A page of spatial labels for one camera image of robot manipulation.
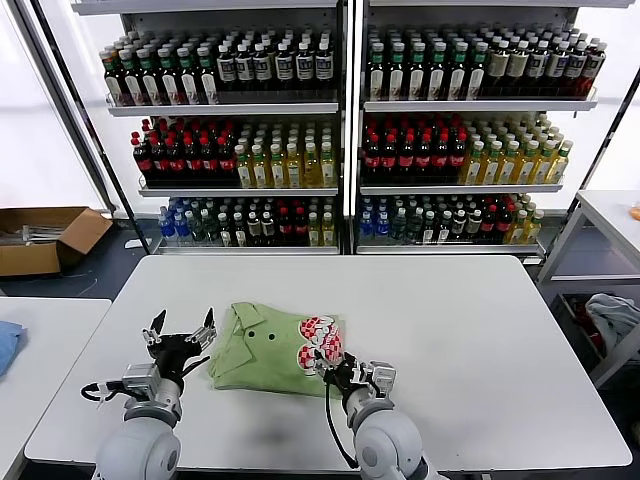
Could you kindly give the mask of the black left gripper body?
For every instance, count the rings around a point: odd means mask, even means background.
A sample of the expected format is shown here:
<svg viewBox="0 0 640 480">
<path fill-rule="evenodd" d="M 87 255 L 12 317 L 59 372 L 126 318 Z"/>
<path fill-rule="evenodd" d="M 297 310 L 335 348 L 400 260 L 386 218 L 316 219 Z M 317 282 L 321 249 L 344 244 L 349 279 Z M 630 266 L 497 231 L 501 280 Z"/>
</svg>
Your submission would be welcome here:
<svg viewBox="0 0 640 480">
<path fill-rule="evenodd" d="M 183 386 L 184 378 L 209 359 L 209 356 L 203 355 L 208 347 L 201 349 L 198 345 L 185 341 L 191 334 L 161 335 L 162 341 L 159 344 L 147 346 L 163 380 Z"/>
</svg>

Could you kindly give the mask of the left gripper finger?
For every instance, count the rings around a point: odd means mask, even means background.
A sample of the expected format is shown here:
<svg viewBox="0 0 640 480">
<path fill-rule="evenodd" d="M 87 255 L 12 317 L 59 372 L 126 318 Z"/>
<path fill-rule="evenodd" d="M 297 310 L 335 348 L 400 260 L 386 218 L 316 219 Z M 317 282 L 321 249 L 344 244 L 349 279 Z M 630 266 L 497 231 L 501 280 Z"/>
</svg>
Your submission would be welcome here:
<svg viewBox="0 0 640 480">
<path fill-rule="evenodd" d="M 216 337 L 215 313 L 214 308 L 210 307 L 205 316 L 203 325 L 189 335 L 185 341 L 187 343 L 198 345 L 201 349 L 206 349 Z"/>
<path fill-rule="evenodd" d="M 150 327 L 142 330 L 142 336 L 147 346 L 154 346 L 162 341 L 161 332 L 165 317 L 166 311 L 162 310 L 153 318 Z"/>
</svg>

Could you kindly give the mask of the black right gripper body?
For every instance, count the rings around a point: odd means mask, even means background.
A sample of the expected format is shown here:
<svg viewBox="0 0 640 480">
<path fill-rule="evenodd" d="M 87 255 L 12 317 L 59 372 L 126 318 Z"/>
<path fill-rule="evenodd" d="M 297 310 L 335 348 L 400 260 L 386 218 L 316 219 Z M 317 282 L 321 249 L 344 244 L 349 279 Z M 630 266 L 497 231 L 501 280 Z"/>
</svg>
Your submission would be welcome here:
<svg viewBox="0 0 640 480">
<path fill-rule="evenodd" d="M 359 363 L 358 370 L 340 371 L 338 365 L 342 358 L 334 365 L 334 371 L 331 375 L 324 379 L 325 383 L 334 386 L 343 398 L 348 398 L 351 394 L 359 389 L 368 389 L 369 382 L 366 378 L 366 372 L 362 370 Z"/>
</svg>

